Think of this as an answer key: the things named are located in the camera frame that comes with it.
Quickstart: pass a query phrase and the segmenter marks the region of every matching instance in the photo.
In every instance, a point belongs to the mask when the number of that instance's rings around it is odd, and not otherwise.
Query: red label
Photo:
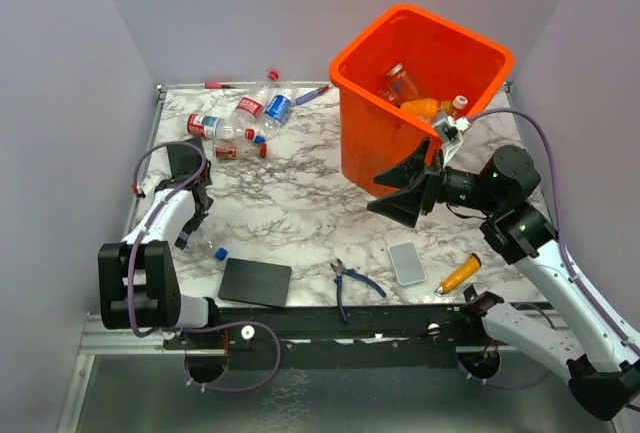
[[[216,158],[220,158],[222,160],[231,160],[235,157],[236,157],[235,146],[216,145]]]
[[[204,137],[204,126],[194,123],[197,116],[198,115],[196,114],[189,115],[189,119],[187,120],[187,131],[190,135]]]
[[[256,100],[245,96],[240,100],[240,103],[238,103],[238,106],[236,108],[248,111],[253,116],[257,117],[262,111],[263,106]]]

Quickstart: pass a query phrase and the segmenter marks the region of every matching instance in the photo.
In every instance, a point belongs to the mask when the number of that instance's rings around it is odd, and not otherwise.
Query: metal floor
[[[516,351],[502,353],[496,379],[523,382],[544,369]],[[616,431],[584,412],[555,376],[543,386],[503,391],[467,381],[457,369],[282,370],[253,393],[187,388],[181,355],[96,356],[78,431],[501,432]],[[229,372],[227,386],[264,372]]]

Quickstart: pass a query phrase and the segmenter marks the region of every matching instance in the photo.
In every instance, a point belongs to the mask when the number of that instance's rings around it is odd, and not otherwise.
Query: cable clip
[[[575,275],[569,277],[569,283],[573,284],[576,281],[578,281],[580,278],[582,278],[583,276],[584,276],[584,273],[582,273],[581,271],[577,272]]]
[[[142,187],[140,185],[136,185],[135,183],[131,185],[131,189],[133,190],[133,194],[136,198],[146,198],[144,191],[142,191]]]

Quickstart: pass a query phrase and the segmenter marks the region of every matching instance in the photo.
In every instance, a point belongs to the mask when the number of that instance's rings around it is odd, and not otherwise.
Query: orange plastic bin
[[[331,63],[340,90],[342,173],[375,196],[393,189],[373,177],[412,153],[425,136],[428,158],[441,142],[428,123],[379,98],[385,75],[403,63],[428,97],[469,100],[466,115],[482,111],[514,64],[511,52],[428,11],[398,5],[373,22]]]

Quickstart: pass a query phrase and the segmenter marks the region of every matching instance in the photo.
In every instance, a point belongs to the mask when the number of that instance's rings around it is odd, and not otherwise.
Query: black notebook
[[[229,258],[218,298],[283,308],[290,280],[290,266]]]

